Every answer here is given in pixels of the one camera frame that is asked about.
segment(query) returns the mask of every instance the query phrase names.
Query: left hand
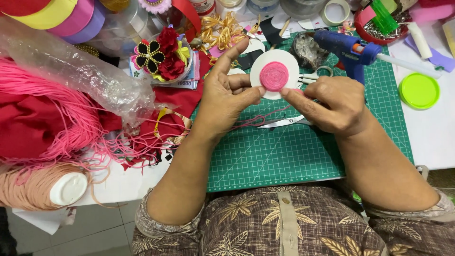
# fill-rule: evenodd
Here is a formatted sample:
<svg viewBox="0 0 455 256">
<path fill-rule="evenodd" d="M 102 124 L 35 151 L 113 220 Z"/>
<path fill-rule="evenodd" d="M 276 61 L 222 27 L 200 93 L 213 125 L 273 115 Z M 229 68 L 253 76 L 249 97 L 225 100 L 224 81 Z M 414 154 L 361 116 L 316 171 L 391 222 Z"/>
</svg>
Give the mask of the left hand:
<svg viewBox="0 0 455 256">
<path fill-rule="evenodd" d="M 250 75 L 227 75 L 231 63 L 248 44 L 249 40 L 243 39 L 223 53 L 207 75 L 192 133 L 198 132 L 206 138 L 220 139 L 231 129 L 243 110 L 252 104 L 261 103 L 266 90 L 262 86 L 251 87 Z"/>
</svg>

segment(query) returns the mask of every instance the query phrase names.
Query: black flower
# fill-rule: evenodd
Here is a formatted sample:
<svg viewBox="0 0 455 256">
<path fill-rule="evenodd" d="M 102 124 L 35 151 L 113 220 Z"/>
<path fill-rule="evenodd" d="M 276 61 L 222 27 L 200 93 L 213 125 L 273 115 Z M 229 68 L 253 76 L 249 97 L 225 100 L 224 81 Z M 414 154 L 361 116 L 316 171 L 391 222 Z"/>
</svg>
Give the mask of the black flower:
<svg viewBox="0 0 455 256">
<path fill-rule="evenodd" d="M 135 59 L 136 65 L 139 68 L 147 67 L 150 74 L 155 74 L 158 71 L 158 65 L 165 59 L 159 49 L 160 44 L 156 40 L 151 41 L 149 45 L 140 42 L 137 45 L 139 55 Z"/>
</svg>

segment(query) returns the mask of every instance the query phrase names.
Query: plastic bag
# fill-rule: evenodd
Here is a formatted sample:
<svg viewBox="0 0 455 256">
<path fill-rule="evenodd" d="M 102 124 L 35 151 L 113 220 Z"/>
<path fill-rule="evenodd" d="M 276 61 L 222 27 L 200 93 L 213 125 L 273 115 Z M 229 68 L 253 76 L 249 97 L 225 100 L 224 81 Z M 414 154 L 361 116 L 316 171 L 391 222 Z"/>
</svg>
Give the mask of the plastic bag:
<svg viewBox="0 0 455 256">
<path fill-rule="evenodd" d="M 155 110 L 155 93 L 149 84 L 9 17 L 0 18 L 0 51 L 34 74 L 88 93 L 107 111 L 122 117 L 124 127 L 138 126 Z"/>
</svg>

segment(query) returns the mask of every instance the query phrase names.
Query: sleeve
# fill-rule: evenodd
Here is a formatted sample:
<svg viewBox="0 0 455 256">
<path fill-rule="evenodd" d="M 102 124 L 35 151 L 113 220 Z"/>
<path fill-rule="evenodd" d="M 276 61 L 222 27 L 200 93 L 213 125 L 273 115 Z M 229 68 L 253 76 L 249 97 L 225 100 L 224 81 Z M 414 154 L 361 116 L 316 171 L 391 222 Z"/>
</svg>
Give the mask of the sleeve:
<svg viewBox="0 0 455 256">
<path fill-rule="evenodd" d="M 196 256 L 199 249 L 197 226 L 201 219 L 199 214 L 185 225 L 165 225 L 150 218 L 147 212 L 147 198 L 152 189 L 142 199 L 135 215 L 133 255 L 168 255 Z"/>
<path fill-rule="evenodd" d="M 369 205 L 369 224 L 387 244 L 391 256 L 453 256 L 455 207 L 441 191 L 439 202 L 420 212 L 390 212 Z"/>
</svg>

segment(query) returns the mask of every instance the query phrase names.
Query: person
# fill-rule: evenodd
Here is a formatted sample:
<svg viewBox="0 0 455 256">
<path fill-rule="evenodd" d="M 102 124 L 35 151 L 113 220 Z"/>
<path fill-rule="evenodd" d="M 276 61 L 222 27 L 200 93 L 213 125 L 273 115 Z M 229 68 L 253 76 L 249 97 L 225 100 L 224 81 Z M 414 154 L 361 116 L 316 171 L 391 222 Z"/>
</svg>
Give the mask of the person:
<svg viewBox="0 0 455 256">
<path fill-rule="evenodd" d="M 334 133 L 347 183 L 312 182 L 247 190 L 206 201 L 212 152 L 263 87 L 227 76 L 248 46 L 226 51 L 205 79 L 194 125 L 136 212 L 134 255 L 453 256 L 455 211 L 390 140 L 364 104 L 364 86 L 320 77 L 281 94 L 321 130 Z M 353 201 L 363 201 L 369 223 Z"/>
</svg>

